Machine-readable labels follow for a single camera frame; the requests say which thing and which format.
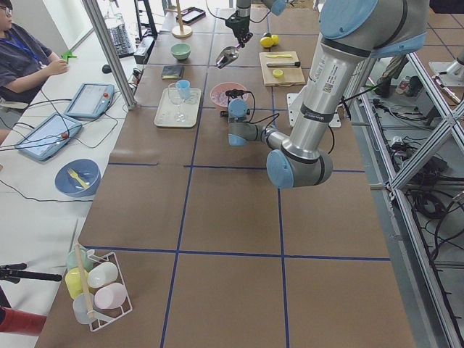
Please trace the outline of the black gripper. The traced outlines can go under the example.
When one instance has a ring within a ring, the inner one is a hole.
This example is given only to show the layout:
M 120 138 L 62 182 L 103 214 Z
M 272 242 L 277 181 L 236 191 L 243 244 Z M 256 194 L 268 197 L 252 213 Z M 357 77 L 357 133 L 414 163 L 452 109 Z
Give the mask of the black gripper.
M 243 99 L 244 101 L 248 98 L 249 91 L 244 89 L 229 89 L 225 91 L 225 96 L 227 97 L 227 102 L 230 104 L 234 99 Z
M 239 38 L 239 48 L 244 48 L 253 37 L 253 33 L 249 33 L 249 16 L 232 14 L 225 20 L 225 26 L 233 31 L 236 38 Z

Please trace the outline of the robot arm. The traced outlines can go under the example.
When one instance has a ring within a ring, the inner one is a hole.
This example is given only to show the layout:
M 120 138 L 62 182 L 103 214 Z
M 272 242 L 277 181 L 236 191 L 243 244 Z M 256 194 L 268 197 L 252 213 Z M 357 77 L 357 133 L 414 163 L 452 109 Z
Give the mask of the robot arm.
M 311 75 L 290 135 L 274 128 L 264 140 L 274 186 L 290 189 L 328 180 L 333 163 L 319 144 L 357 65 L 368 59 L 397 57 L 426 41 L 428 1 L 326 1 L 319 15 L 318 42 Z
M 262 3 L 268 9 L 269 13 L 279 16 L 285 10 L 287 1 L 264 0 Z M 233 31 L 234 37 L 237 40 L 236 48 L 238 49 L 243 48 L 253 36 L 253 34 L 249 31 L 251 9 L 251 1 L 237 1 L 235 12 L 225 19 L 225 26 Z

